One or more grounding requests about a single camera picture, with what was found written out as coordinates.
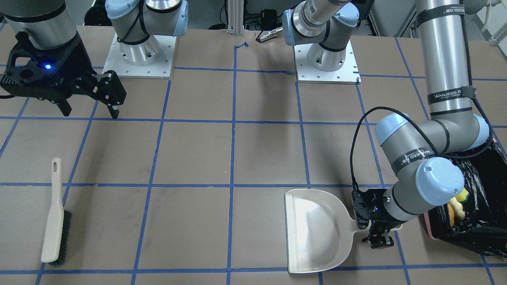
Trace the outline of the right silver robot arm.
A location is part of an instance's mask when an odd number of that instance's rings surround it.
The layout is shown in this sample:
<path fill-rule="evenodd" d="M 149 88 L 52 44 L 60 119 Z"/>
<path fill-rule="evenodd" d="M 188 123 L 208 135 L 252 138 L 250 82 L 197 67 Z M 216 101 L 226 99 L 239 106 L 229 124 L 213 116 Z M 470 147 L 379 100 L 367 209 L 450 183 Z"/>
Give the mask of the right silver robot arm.
<path fill-rule="evenodd" d="M 2 99 L 34 98 L 56 105 L 69 116 L 72 95 L 87 95 L 107 106 L 112 119 L 127 92 L 120 76 L 169 76 L 172 57 L 161 37 L 184 36 L 186 0 L 107 0 L 107 17 L 115 29 L 113 45 L 121 66 L 97 73 L 63 0 L 2 0 L 1 13 L 17 40 L 1 74 Z"/>

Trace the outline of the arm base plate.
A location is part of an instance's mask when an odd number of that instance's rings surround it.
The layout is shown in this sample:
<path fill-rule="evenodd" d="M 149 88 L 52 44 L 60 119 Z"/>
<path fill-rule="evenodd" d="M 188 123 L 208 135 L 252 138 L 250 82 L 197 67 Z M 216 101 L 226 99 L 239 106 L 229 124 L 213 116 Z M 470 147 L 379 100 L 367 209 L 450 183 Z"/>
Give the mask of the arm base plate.
<path fill-rule="evenodd" d="M 296 45 L 294 59 L 299 83 L 359 84 L 362 81 L 350 41 L 339 52 L 325 50 L 319 44 Z"/>
<path fill-rule="evenodd" d="M 120 43 L 114 35 L 103 72 L 113 70 L 120 78 L 170 79 L 176 42 L 173 36 L 150 36 L 137 45 Z"/>

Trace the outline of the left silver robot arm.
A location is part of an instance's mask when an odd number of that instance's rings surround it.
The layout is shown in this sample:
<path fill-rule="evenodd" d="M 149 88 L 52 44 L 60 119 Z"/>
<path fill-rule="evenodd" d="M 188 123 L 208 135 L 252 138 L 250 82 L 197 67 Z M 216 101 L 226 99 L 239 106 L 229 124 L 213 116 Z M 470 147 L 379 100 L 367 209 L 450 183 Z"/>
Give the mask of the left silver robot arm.
<path fill-rule="evenodd" d="M 353 204 L 357 227 L 369 227 L 371 248 L 391 247 L 391 229 L 436 206 L 446 205 L 464 188 L 455 153 L 492 141 L 491 125 L 476 98 L 464 16 L 472 0 L 417 0 L 430 119 L 415 123 L 391 115 L 375 126 L 375 136 L 398 178 L 389 189 L 360 191 L 354 172 Z"/>

